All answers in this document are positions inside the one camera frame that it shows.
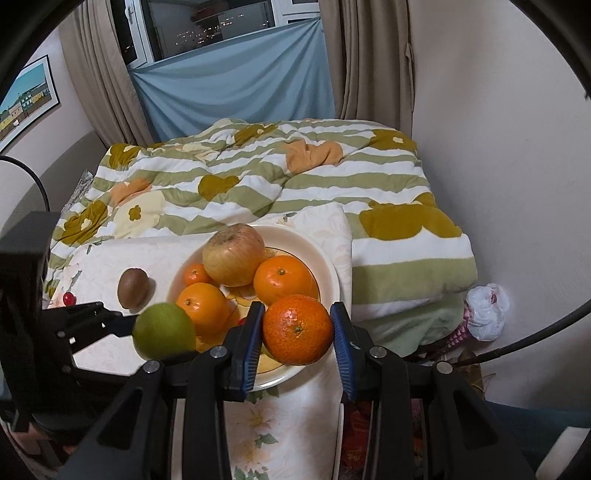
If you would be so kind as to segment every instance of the window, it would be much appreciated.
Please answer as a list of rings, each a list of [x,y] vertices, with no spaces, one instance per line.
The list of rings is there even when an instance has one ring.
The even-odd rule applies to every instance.
[[[125,64],[138,67],[319,15],[318,0],[111,0]]]

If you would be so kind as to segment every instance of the bed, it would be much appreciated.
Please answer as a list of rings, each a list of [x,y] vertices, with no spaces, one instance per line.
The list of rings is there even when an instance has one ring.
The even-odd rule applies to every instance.
[[[149,148],[113,145],[90,188],[62,212],[45,293],[59,303],[57,286],[76,281],[67,267],[79,248],[287,219],[330,202],[342,205],[353,236],[353,321],[387,330],[383,343],[401,355],[449,334],[463,310],[452,294],[477,277],[469,238],[437,207],[415,142],[358,120],[221,119]],[[425,305],[421,317],[408,315]]]

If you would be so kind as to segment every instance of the fabric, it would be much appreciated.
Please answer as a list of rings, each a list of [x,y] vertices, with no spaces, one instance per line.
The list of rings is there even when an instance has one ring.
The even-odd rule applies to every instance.
[[[429,345],[451,334],[461,324],[463,312],[463,296],[453,294],[398,314],[366,320],[360,326],[376,345],[407,356],[419,345]]]
[[[156,148],[111,147],[92,188],[57,224],[49,288],[79,245],[214,232],[330,202],[343,205],[353,235],[354,321],[465,291],[476,280],[470,241],[436,208],[415,145],[404,134],[361,121],[279,122],[260,125],[258,136],[237,147],[245,130],[252,125],[224,119]],[[291,174],[286,150],[298,139],[320,147],[336,142],[343,159]],[[220,179],[217,192],[212,176]],[[204,181],[210,200],[199,193]]]
[[[225,116],[253,123],[335,116],[319,19],[231,38],[130,74],[161,141]]]
[[[413,128],[407,0],[320,0],[337,116]]]
[[[290,173],[304,173],[321,165],[337,165],[343,159],[343,149],[337,142],[308,144],[302,138],[286,145],[285,160]]]
[[[257,223],[286,225],[315,240],[335,266],[341,300],[350,312],[352,240],[342,205],[310,207],[286,218],[271,215]],[[211,234],[202,234],[124,239],[104,242],[92,249],[80,248],[59,290],[70,290],[79,303],[100,299],[106,308],[121,310],[116,297],[121,271],[139,267],[155,282],[150,303],[166,301],[176,272],[210,237]],[[74,361],[80,368],[123,375],[133,374],[144,363],[130,337],[112,335],[75,354]],[[329,479],[335,461],[341,396],[336,358],[330,351],[280,385],[252,392],[244,403],[226,403],[226,436],[233,477],[247,478],[252,471],[254,475],[267,473],[267,477],[260,479]],[[182,425],[183,418],[177,415],[173,480],[181,479],[178,453]]]
[[[82,173],[82,176],[80,177],[80,180],[78,180],[78,184],[76,185],[74,192],[70,196],[70,199],[66,202],[64,207],[61,209],[62,213],[66,212],[67,210],[72,208],[72,205],[77,203],[78,200],[80,200],[82,198],[82,196],[86,192],[88,192],[88,189],[90,188],[90,185],[92,184],[92,179],[94,179],[94,178],[95,178],[95,176],[92,173],[90,173],[88,170],[85,170]]]
[[[566,427],[588,429],[591,411],[530,410],[486,402],[536,470]]]
[[[423,475],[426,462],[424,461],[424,419],[423,402],[412,398],[411,412],[413,417],[413,446],[414,446],[414,476],[418,480],[426,478]],[[371,431],[373,402],[355,401],[343,404],[343,440],[340,450],[338,477],[334,480],[363,480],[363,470],[368,454],[369,437]],[[391,480],[400,476],[390,476]]]
[[[74,89],[102,142],[154,143],[119,51],[111,2],[86,0],[60,24],[60,38]]]

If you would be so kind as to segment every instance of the blue sheet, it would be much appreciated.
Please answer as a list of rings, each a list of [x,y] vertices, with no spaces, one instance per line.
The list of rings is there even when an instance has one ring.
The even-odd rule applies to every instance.
[[[334,118],[322,22],[270,28],[130,70],[159,141],[220,118],[251,123]]]

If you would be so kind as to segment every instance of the curtain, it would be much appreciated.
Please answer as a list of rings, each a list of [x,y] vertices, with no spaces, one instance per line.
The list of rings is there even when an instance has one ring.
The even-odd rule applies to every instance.
[[[272,123],[334,118],[319,18],[198,48],[129,74],[159,141],[220,118]]]
[[[60,25],[74,89],[108,147],[153,144],[138,96],[119,51],[109,0],[86,0]]]
[[[407,0],[319,0],[337,115],[410,135],[414,92]]]

